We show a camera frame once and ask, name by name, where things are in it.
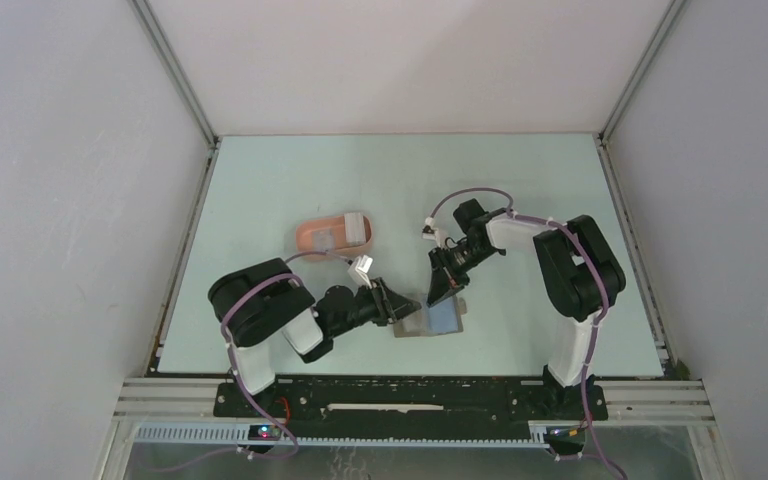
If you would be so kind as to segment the taupe leather card holder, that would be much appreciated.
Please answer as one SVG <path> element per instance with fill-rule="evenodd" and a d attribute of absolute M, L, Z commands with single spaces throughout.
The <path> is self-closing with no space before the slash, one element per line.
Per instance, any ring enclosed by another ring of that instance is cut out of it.
<path fill-rule="evenodd" d="M 393 325 L 396 338 L 435 337 L 462 333 L 462 316 L 467 313 L 464 299 L 457 295 L 429 307 L 425 294 L 411 294 L 410 298 L 420 304 L 421 309 Z"/>

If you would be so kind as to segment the peach plastic card tray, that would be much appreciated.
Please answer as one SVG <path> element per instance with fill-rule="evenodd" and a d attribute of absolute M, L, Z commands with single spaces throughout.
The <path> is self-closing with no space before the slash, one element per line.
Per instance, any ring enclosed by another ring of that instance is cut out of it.
<path fill-rule="evenodd" d="M 343 214 L 306 220 L 295 230 L 296 248 L 303 251 L 326 251 L 354 258 L 367 254 L 373 244 L 371 220 L 365 215 L 368 241 L 360 246 L 349 246 L 345 240 Z"/>

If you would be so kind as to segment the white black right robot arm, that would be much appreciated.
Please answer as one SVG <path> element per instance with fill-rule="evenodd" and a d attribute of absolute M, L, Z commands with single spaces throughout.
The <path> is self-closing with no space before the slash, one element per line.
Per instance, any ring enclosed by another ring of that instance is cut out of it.
<path fill-rule="evenodd" d="M 463 233 L 449 241 L 434 213 L 422 236 L 435 243 L 428 257 L 431 280 L 426 296 L 435 306 L 461 292 L 469 271 L 494 254 L 533 250 L 550 303 L 560 314 L 556 343 L 545 367 L 554 383 L 541 392 L 545 411 L 566 418 L 582 403 L 576 385 L 587 378 L 597 330 L 626 287 L 625 273 L 595 220 L 580 215 L 565 223 L 516 212 L 488 211 L 475 199 L 461 203 L 453 217 Z"/>

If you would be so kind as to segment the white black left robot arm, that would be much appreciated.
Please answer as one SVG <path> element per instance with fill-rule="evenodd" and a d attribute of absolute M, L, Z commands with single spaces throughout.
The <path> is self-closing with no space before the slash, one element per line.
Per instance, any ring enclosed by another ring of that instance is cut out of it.
<path fill-rule="evenodd" d="M 283 337 L 304 363 L 313 363 L 345 333 L 367 324 L 387 327 L 422 309 L 383 278 L 371 278 L 371 263 L 366 255 L 351 260 L 348 273 L 357 286 L 332 286 L 318 300 L 280 258 L 214 282 L 208 301 L 220 322 L 231 373 L 241 386 L 237 402 L 250 415 L 264 416 L 276 403 L 272 337 Z"/>

